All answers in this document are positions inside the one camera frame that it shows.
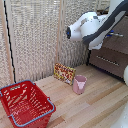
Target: red basket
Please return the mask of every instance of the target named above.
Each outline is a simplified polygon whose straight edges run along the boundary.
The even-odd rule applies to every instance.
[[[14,128],[46,128],[54,104],[29,80],[0,89],[0,100]]]

